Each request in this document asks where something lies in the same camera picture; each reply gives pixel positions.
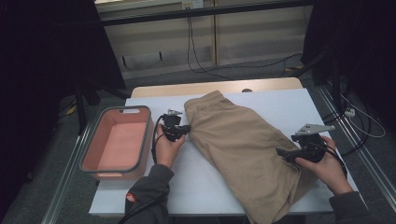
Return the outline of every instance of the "beige cloth garment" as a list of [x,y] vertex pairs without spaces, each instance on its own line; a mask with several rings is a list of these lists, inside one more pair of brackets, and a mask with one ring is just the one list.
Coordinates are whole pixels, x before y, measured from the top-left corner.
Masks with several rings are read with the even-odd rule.
[[220,171],[251,223],[281,219],[312,187],[316,178],[311,172],[276,154],[276,147],[296,146],[254,110],[233,104],[219,91],[184,106],[190,138]]

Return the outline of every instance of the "white table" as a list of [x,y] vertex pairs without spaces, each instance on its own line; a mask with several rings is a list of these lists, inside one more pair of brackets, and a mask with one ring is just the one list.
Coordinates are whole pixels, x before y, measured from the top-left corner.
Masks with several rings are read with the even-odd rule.
[[[156,120],[167,109],[184,112],[184,103],[199,95],[141,97],[128,99],[126,105],[147,105],[152,119]],[[306,123],[323,124],[307,90],[282,90],[224,93],[236,105],[254,109],[266,121],[290,137]],[[187,124],[182,115],[181,124]],[[146,174],[153,164],[148,157]],[[171,216],[237,216],[244,210],[235,199],[220,173],[201,155],[187,137],[174,164],[174,178],[170,182],[171,192],[168,209]],[[348,181],[358,190],[352,177]],[[135,181],[101,181],[92,201],[91,215],[101,217],[122,217],[125,193]],[[289,211],[290,215],[330,213],[332,208],[328,199],[332,193],[321,182],[314,187]]]

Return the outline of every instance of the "person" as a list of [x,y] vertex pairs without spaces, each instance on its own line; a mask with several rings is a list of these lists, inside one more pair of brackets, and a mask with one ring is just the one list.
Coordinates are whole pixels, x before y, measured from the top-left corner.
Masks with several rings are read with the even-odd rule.
[[[125,217],[120,223],[165,224],[168,221],[167,199],[169,181],[174,173],[171,168],[180,147],[185,142],[183,135],[178,141],[171,142],[165,136],[161,124],[157,129],[157,163],[148,176],[143,176],[129,189],[125,200]],[[335,148],[335,142],[322,136],[329,148]],[[330,204],[334,210],[336,224],[383,223],[379,217],[370,213],[360,194],[349,185],[338,160],[326,153],[318,163],[297,158],[296,163],[311,170],[325,183],[334,194]]]

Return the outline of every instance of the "dark sleeve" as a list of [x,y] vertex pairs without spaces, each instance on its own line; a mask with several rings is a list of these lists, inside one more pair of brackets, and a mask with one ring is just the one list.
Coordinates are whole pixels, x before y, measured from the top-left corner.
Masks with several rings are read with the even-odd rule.
[[125,199],[125,214],[136,208],[143,209],[131,216],[125,223],[167,223],[167,195],[169,181],[174,173],[166,166],[155,164],[151,167],[148,176],[143,176],[128,190]]
[[357,191],[331,197],[330,204],[335,213],[336,224],[384,223],[370,213]]

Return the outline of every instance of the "hand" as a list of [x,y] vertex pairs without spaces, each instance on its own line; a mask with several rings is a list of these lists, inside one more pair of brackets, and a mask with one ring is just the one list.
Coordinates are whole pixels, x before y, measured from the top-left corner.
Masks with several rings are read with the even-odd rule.
[[176,142],[169,141],[163,134],[163,125],[160,123],[157,127],[157,145],[155,146],[155,153],[157,157],[157,164],[172,168],[173,163],[177,157],[181,145],[186,141],[186,136],[182,135]]
[[[331,138],[326,136],[321,137],[325,141],[329,150],[331,150],[330,147],[335,149],[335,142]],[[312,171],[321,181],[323,181],[323,183],[327,185],[334,195],[353,191],[353,188],[347,182],[340,163],[330,153],[326,152],[323,159],[318,163],[307,161],[303,158],[296,158],[295,161],[299,165]]]

